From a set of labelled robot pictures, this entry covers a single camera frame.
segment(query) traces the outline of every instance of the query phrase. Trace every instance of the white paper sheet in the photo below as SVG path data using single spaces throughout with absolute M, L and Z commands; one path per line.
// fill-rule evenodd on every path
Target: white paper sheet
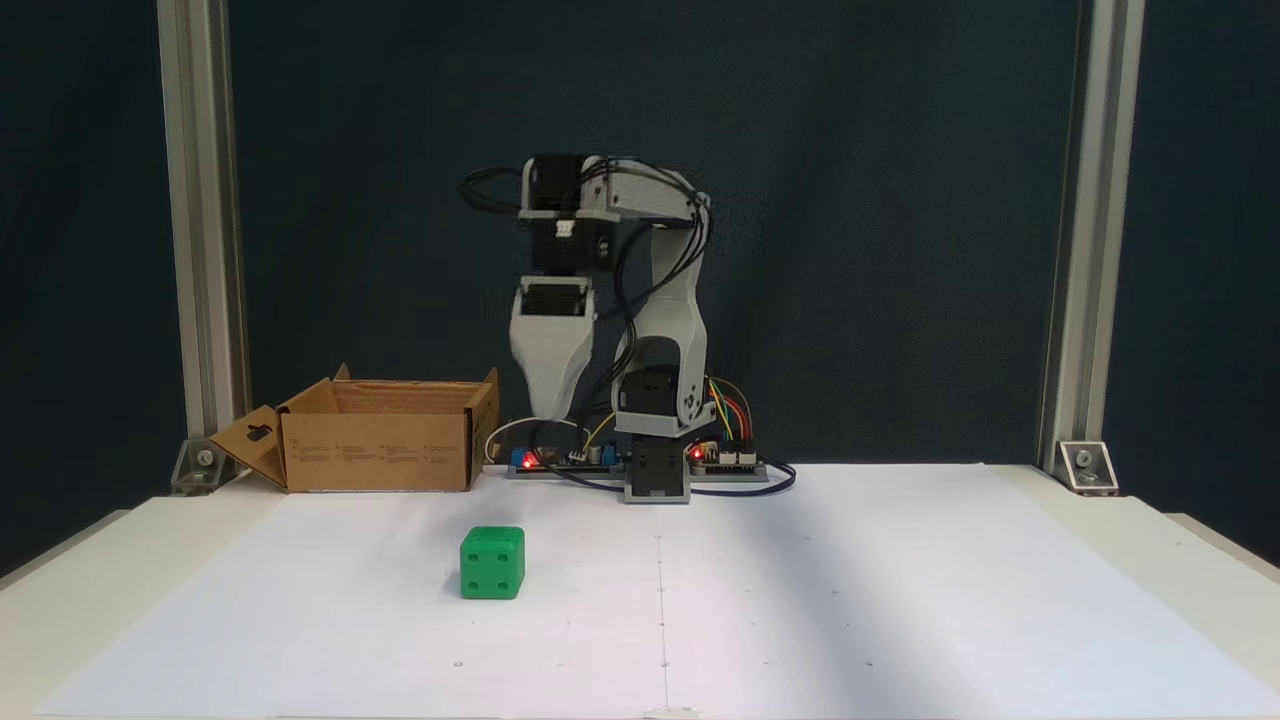
M 463 601 L 472 525 L 515 601 Z M 768 498 L 291 496 L 41 708 L 100 716 L 1139 719 L 1280 697 L 982 466 Z

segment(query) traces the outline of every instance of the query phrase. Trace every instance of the green cube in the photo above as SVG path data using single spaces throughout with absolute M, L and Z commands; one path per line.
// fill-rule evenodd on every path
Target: green cube
M 525 582 L 524 528 L 471 528 L 458 556 L 467 600 L 511 600 Z

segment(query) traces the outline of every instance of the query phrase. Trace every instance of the metal corner bracket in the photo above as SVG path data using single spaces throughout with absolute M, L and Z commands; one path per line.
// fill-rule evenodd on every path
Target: metal corner bracket
M 207 439 L 188 439 L 178 451 L 178 462 L 169 478 L 169 492 L 177 496 L 209 495 L 236 477 L 236 461 Z
M 1120 495 L 1105 442 L 1060 442 L 1056 450 L 1053 477 L 1068 489 L 1091 497 Z

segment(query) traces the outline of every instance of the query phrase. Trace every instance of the open cardboard box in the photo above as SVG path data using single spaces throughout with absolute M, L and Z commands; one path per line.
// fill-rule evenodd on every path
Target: open cardboard box
M 481 383 L 353 380 L 344 364 L 210 439 L 288 492 L 465 491 L 499 418 L 497 369 Z

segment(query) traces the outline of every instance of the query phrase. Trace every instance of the white table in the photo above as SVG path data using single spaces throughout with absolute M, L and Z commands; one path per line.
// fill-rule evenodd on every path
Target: white table
M 1280 689 L 1280 584 L 1230 543 L 1137 498 L 1082 498 L 1027 466 L 998 471 L 1201 634 Z M 155 498 L 0 591 L 0 716 L 31 710 L 284 496 L 253 478 Z

